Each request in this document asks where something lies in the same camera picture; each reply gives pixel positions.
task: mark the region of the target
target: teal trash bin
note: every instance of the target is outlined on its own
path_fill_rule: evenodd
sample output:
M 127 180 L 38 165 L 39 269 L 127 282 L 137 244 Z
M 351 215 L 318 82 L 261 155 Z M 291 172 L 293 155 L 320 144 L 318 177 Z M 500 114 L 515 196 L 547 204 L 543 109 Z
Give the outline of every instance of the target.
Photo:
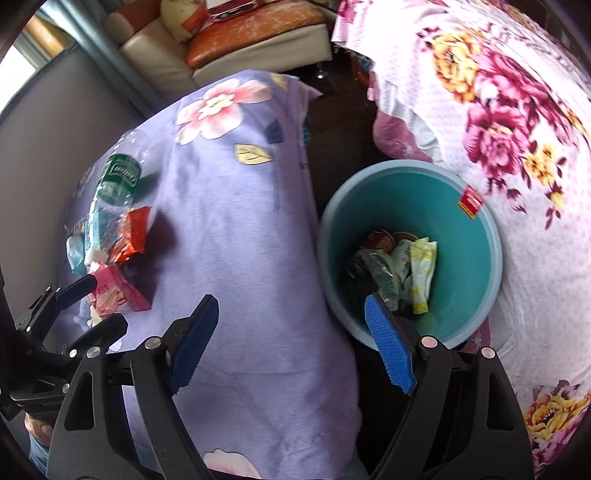
M 454 348 L 485 320 L 501 283 L 501 239 L 486 205 L 474 219 L 458 206 L 465 188 L 441 167 L 389 160 L 355 174 L 331 198 L 320 226 L 320 275 L 330 308 L 357 340 L 377 349 L 364 319 L 354 313 L 343 265 L 375 228 L 438 244 L 430 311 L 412 318 L 420 334 Z

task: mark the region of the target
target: bed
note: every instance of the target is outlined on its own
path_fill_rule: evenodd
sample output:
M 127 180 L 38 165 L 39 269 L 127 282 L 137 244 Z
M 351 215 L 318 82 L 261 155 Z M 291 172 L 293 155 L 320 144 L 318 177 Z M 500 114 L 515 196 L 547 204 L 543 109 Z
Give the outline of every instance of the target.
M 501 290 L 464 349 L 498 351 L 537 475 L 591 401 L 588 43 L 548 18 L 559 39 L 502 0 L 346 0 L 333 34 L 372 60 L 378 148 L 456 173 L 495 215 Z
M 161 335 L 207 293 L 218 299 L 219 325 L 191 384 L 175 396 L 214 470 L 336 478 L 353 456 L 355 360 L 320 287 L 303 140 L 318 95 L 295 77 L 241 72 L 139 127 L 152 141 L 135 206 L 151 206 L 150 229 L 146 253 L 124 273 L 151 310 L 126 314 L 129 331 L 112 349 Z M 87 215 L 108 155 L 81 179 L 68 228 Z M 76 278 L 64 249 L 58 284 Z M 77 305 L 52 333 L 66 344 L 85 325 Z M 134 439 L 149 447 L 137 404 L 125 394 Z

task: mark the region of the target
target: pink snack wrapper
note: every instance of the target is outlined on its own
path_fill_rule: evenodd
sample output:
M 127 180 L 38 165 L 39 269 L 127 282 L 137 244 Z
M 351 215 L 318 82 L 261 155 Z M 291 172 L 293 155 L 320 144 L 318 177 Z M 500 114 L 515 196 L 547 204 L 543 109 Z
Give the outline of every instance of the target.
M 96 277 L 97 287 L 88 299 L 100 316 L 150 309 L 148 300 L 127 282 L 117 265 L 93 263 L 89 273 Z

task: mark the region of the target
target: beige sofa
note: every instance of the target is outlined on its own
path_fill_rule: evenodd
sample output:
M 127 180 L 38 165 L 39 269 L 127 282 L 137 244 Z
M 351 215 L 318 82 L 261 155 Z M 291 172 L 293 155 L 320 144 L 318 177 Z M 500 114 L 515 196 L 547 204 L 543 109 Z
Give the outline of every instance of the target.
M 332 58 L 330 17 L 304 0 L 267 0 L 189 43 L 177 43 L 164 28 L 159 5 L 160 0 L 124 5 L 103 27 L 130 65 L 169 101 L 241 70 L 284 72 Z

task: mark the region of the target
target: red label sticker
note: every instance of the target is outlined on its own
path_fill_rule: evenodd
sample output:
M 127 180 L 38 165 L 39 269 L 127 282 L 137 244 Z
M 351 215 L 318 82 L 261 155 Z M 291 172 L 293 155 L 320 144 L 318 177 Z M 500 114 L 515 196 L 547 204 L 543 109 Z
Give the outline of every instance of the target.
M 464 212 L 466 212 L 468 217 L 473 219 L 478 213 L 478 210 L 480 210 L 480 207 L 483 203 L 484 202 L 482 201 L 482 199 L 476 193 L 476 190 L 474 190 L 472 187 L 468 185 L 466 187 L 466 190 L 464 190 L 462 198 L 460 198 L 460 201 L 457 203 L 457 205 L 462 210 L 464 210 Z

